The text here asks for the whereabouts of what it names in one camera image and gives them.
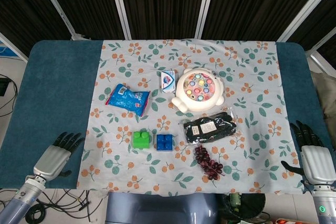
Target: building block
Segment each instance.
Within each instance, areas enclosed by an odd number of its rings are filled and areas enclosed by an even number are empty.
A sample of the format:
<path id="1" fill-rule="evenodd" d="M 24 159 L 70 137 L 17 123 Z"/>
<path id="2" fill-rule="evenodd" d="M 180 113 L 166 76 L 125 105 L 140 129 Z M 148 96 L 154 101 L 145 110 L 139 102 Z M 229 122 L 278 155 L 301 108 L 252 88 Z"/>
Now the building block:
<path id="1" fill-rule="evenodd" d="M 173 135 L 157 135 L 156 136 L 157 151 L 172 151 L 173 150 Z"/>
<path id="2" fill-rule="evenodd" d="M 136 131 L 133 135 L 133 148 L 149 148 L 149 133 Z"/>

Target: electrical outlet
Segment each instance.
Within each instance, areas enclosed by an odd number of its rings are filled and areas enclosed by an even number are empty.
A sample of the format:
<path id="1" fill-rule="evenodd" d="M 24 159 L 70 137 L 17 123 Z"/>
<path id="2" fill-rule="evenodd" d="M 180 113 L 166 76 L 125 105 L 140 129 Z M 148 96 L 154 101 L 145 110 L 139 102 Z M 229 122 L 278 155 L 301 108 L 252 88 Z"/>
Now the electrical outlet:
<path id="1" fill-rule="evenodd" d="M 10 80 L 7 78 L 0 78 L 0 97 L 5 95 L 9 83 Z"/>

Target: black packaged item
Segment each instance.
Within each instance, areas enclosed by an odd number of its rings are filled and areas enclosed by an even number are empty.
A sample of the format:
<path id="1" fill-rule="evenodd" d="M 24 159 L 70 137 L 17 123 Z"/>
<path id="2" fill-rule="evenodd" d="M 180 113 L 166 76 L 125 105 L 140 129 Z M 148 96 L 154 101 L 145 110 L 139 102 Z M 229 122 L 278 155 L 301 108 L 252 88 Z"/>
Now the black packaged item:
<path id="1" fill-rule="evenodd" d="M 188 143 L 207 143 L 236 133 L 237 125 L 226 112 L 183 124 Z"/>

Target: table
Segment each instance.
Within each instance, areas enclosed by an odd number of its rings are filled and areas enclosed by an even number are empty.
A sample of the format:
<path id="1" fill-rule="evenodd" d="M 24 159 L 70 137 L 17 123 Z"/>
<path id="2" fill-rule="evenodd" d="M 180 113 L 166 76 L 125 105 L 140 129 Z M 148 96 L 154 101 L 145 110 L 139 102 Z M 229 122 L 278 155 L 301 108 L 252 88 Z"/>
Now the table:
<path id="1" fill-rule="evenodd" d="M 42 41 L 35 45 L 0 150 L 7 175 L 0 178 L 1 187 L 19 187 L 59 132 L 85 134 L 101 46 L 102 41 Z M 289 121 L 314 125 L 331 149 L 303 49 L 277 43 L 277 51 Z M 78 150 L 66 166 L 72 174 L 47 187 L 75 188 L 80 159 Z"/>

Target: black curtain panel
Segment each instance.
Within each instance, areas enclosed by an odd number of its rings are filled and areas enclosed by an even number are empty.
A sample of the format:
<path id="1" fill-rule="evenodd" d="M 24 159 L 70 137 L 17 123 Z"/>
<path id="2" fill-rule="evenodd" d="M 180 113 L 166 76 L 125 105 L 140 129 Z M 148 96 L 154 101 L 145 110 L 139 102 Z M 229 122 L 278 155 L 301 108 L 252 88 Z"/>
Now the black curtain panel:
<path id="1" fill-rule="evenodd" d="M 0 1 L 0 32 L 26 56 L 40 40 L 71 38 L 50 0 Z"/>
<path id="2" fill-rule="evenodd" d="M 325 44 L 317 49 L 317 52 L 336 69 L 336 35 L 332 36 Z"/>
<path id="3" fill-rule="evenodd" d="M 124 0 L 132 39 L 194 38 L 202 0 Z"/>
<path id="4" fill-rule="evenodd" d="M 311 49 L 336 27 L 336 0 L 322 0 L 288 39 Z"/>
<path id="5" fill-rule="evenodd" d="M 114 0 L 58 0 L 75 32 L 92 39 L 124 39 Z"/>
<path id="6" fill-rule="evenodd" d="M 277 40 L 308 0 L 211 0 L 203 39 Z"/>

